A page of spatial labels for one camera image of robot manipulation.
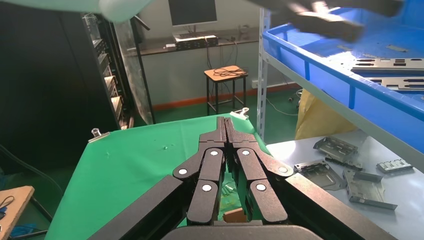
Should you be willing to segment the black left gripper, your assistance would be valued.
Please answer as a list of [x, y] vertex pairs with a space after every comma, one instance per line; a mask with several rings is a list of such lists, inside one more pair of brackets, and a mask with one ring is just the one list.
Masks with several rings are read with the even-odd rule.
[[348, 43], [357, 41], [364, 27], [339, 15], [330, 7], [365, 9], [393, 17], [403, 7], [404, 0], [249, 0], [272, 12], [288, 10], [289, 22], [300, 32], [318, 34]]

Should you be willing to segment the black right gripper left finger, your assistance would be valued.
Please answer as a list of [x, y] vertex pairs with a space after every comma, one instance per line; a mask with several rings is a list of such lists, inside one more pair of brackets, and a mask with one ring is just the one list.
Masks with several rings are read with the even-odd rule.
[[221, 188], [226, 170], [225, 118], [216, 118], [216, 129], [199, 136], [198, 150], [177, 166], [172, 175], [186, 188], [188, 226], [208, 226], [218, 219]]

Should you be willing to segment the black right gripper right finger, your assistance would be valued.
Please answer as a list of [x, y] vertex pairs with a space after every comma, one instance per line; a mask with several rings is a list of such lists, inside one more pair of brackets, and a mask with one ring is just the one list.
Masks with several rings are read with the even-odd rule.
[[227, 167], [247, 220], [283, 224], [289, 217], [274, 187], [292, 176], [293, 168], [263, 152], [255, 136], [236, 130], [229, 117], [225, 129]]

